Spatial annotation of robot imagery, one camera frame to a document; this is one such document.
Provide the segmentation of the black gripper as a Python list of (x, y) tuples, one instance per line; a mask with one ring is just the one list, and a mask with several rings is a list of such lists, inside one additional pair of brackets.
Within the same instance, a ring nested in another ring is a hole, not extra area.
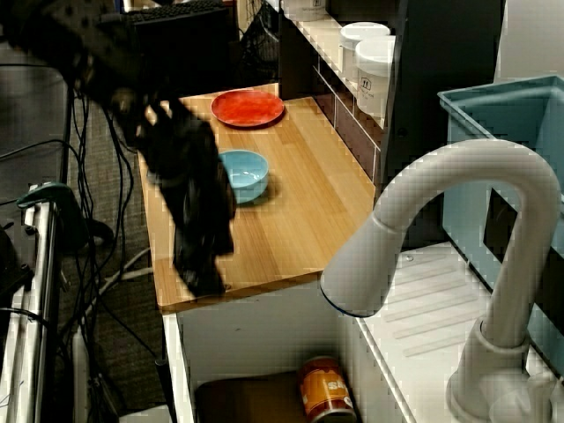
[(174, 266), (193, 295), (221, 295), (226, 289), (215, 259), (234, 252), (236, 202), (214, 131), (177, 99), (151, 109), (143, 155), (178, 228)]

